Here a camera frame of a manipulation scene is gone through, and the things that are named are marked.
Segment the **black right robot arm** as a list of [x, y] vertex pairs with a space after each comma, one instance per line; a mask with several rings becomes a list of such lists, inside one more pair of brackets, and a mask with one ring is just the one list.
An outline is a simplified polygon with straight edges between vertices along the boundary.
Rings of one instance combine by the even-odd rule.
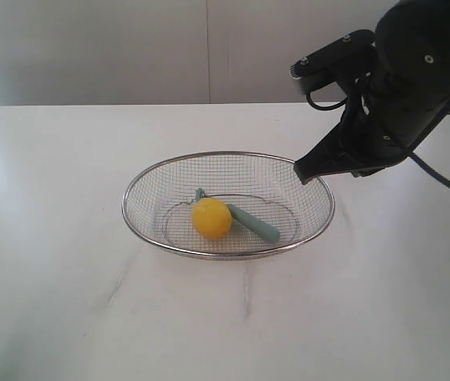
[[306, 98], [332, 83], [344, 92], [337, 125], [294, 164], [303, 183], [397, 165], [450, 114], [450, 1], [400, 1], [290, 74]]

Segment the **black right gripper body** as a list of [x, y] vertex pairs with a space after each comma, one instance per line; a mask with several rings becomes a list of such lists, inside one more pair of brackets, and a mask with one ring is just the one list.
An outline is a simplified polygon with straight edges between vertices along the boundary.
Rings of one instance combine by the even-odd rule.
[[340, 119], [348, 144], [366, 161], [365, 177], [402, 162], [450, 114], [450, 91], [415, 83], [377, 67], [359, 80]]

